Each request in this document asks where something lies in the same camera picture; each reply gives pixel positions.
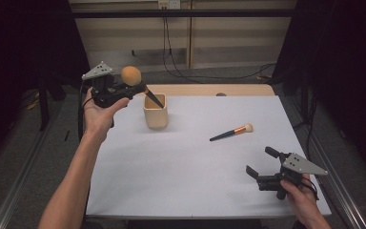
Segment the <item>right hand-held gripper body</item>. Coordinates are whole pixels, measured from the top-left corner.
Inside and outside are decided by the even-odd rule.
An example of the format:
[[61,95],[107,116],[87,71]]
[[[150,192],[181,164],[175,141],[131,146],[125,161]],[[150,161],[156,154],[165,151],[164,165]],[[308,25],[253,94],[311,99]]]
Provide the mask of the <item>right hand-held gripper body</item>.
[[260,176],[256,183],[260,191],[276,191],[276,197],[283,200],[287,191],[281,186],[281,180],[288,180],[295,186],[303,184],[304,174],[327,176],[328,171],[296,153],[281,153],[279,172],[272,176]]

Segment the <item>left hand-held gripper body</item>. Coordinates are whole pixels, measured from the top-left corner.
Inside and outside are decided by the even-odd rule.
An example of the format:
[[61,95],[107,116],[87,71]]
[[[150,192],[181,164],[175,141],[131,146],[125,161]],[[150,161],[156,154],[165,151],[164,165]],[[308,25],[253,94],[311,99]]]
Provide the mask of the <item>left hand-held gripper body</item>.
[[121,98],[131,98],[127,85],[115,82],[113,69],[104,62],[84,73],[82,80],[91,82],[91,97],[101,108],[109,108]]

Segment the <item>large makeup brush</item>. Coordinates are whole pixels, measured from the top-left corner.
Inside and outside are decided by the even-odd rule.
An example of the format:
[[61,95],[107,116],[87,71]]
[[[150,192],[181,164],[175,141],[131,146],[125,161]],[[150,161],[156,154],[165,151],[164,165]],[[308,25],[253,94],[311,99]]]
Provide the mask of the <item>large makeup brush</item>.
[[143,93],[159,108],[164,108],[164,105],[160,102],[160,100],[150,91],[148,86],[143,82],[141,72],[136,67],[127,66],[123,68],[121,71],[121,79],[129,86],[141,85],[144,88]]

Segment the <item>beige square cup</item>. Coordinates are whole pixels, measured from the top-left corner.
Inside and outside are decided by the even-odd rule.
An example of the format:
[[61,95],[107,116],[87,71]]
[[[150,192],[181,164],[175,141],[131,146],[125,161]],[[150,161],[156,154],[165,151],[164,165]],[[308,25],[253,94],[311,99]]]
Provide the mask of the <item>beige square cup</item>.
[[160,101],[163,107],[159,107],[149,97],[144,98],[144,116],[146,124],[150,129],[163,129],[169,123],[169,114],[167,107],[167,96],[156,94],[155,97]]

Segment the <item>small makeup brush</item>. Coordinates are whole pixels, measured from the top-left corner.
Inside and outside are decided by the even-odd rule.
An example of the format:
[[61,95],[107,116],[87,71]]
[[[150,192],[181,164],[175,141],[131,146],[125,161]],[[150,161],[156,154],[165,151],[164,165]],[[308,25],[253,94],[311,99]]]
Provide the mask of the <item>small makeup brush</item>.
[[247,123],[244,126],[235,128],[235,129],[230,130],[226,133],[211,137],[210,141],[216,141],[216,140],[219,140],[219,139],[223,139],[223,138],[226,138],[226,137],[231,137],[233,135],[240,135],[240,134],[243,134],[243,133],[251,133],[253,130],[254,130],[253,125],[250,124],[250,123]]

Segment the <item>person's right hand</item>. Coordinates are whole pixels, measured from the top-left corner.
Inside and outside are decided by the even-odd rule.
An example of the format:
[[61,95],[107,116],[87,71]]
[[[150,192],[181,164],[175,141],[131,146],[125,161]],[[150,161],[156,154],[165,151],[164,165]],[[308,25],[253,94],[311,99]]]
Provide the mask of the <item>person's right hand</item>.
[[297,187],[288,180],[281,180],[280,184],[288,192],[287,200],[296,218],[308,229],[312,229],[320,216],[313,192],[305,187]]

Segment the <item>person's left hand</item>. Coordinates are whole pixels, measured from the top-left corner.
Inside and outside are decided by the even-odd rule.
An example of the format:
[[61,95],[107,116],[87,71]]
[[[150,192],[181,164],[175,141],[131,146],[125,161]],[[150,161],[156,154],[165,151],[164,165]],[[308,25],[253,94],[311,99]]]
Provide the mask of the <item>person's left hand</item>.
[[83,103],[83,112],[85,115],[86,128],[84,135],[90,135],[99,142],[103,142],[109,129],[111,128],[114,115],[127,107],[130,100],[122,98],[116,101],[109,108],[100,108],[94,104],[92,99],[92,88],[89,88]]

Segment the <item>white table sheet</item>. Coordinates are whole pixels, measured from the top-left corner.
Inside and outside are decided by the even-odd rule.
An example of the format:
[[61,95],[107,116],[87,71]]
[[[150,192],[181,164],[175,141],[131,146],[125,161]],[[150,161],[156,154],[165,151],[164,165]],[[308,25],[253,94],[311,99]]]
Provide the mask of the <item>white table sheet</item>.
[[[278,172],[267,146],[303,152],[278,96],[170,96],[169,124],[147,127],[142,97],[116,113],[99,151],[87,213],[116,219],[263,219],[292,209],[247,175]],[[251,133],[211,137],[250,123]]]

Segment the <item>black metal stand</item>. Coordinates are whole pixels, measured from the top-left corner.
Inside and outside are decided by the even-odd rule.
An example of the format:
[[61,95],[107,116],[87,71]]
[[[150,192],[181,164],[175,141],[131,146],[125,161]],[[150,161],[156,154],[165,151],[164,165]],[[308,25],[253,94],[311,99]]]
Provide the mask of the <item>black metal stand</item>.
[[50,111],[49,111],[46,79],[43,74],[39,76],[38,92],[39,92],[39,104],[40,104],[40,115],[41,115],[40,131],[44,131],[50,121]]
[[310,141],[313,133],[315,104],[311,104],[309,98],[309,74],[304,72],[301,77],[300,84],[300,114],[301,122],[297,124],[297,127],[303,127],[306,131],[305,142],[305,154],[307,158],[311,157],[310,154]]

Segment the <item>wooden table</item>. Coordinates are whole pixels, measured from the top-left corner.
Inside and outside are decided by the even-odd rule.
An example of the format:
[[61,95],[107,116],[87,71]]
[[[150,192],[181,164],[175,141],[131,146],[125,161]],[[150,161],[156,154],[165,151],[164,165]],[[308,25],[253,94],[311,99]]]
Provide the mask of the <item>wooden table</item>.
[[149,85],[154,94],[205,95],[225,94],[227,96],[270,96],[275,95],[273,88],[266,84],[163,84]]

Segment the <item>black horizontal bar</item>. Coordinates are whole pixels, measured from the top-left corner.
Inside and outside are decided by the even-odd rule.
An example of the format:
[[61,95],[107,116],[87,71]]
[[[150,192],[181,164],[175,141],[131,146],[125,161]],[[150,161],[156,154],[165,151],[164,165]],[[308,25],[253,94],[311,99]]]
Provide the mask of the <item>black horizontal bar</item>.
[[295,10],[73,10],[75,18],[291,17]]

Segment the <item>dark curtain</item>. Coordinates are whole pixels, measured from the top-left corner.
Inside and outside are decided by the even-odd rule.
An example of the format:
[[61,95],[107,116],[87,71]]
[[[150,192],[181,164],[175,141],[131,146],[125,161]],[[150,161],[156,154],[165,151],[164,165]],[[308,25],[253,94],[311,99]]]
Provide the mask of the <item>dark curtain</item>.
[[0,144],[23,92],[41,89],[59,100],[77,88],[89,61],[70,0],[0,0]]
[[366,0],[296,0],[272,81],[306,81],[366,162]]

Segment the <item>aluminium floor rail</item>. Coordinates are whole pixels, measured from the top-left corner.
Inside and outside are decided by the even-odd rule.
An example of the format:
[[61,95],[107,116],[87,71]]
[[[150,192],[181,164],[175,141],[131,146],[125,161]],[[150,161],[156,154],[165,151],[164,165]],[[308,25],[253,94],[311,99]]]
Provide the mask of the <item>aluminium floor rail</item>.
[[[315,112],[317,109],[317,100],[313,95],[310,98],[311,104],[315,104]],[[295,116],[296,123],[293,125],[295,132],[302,131],[305,135],[304,140],[301,142],[301,147],[305,153],[306,131],[303,127],[297,127],[297,124],[301,122],[300,114],[300,96],[297,95],[281,95],[280,99],[291,108],[292,114]],[[323,194],[328,198],[330,205],[334,208],[335,213],[341,219],[346,229],[366,229],[366,220],[364,219],[361,211],[356,205],[356,202],[352,198],[350,192],[347,190],[343,181],[340,179],[334,164],[330,161],[327,152],[324,150],[322,144],[318,140],[315,132],[315,115],[313,133],[310,141],[310,154],[313,162],[317,162],[322,165],[329,173],[325,176],[317,176],[316,179],[319,182]]]
[[23,166],[18,173],[16,179],[10,187],[9,192],[4,198],[0,205],[0,229],[6,229],[9,224],[10,218],[13,214],[15,207],[17,206],[18,200],[24,190],[25,184],[28,180],[31,167],[39,155],[40,149],[45,141],[45,138],[50,131],[52,124],[57,119],[62,109],[63,102],[54,102],[51,114],[49,115],[48,122],[42,131],[38,131],[35,140],[32,142],[30,149],[28,150],[27,157],[23,163]]

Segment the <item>beige wall post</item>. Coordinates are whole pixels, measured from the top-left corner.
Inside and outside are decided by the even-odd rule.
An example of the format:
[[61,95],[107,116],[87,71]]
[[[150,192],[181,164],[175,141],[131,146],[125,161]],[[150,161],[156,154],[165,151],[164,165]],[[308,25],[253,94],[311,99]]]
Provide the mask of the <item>beige wall post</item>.
[[[187,10],[193,9],[193,0],[187,0]],[[193,20],[191,17],[187,19],[187,51],[186,66],[190,70],[193,64]]]

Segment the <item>white wall socket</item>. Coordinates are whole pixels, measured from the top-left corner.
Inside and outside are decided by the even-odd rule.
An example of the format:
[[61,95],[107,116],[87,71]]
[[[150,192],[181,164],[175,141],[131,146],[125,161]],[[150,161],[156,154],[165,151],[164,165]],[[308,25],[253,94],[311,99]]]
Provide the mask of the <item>white wall socket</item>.
[[158,8],[160,10],[180,10],[181,1],[180,0],[158,0]]

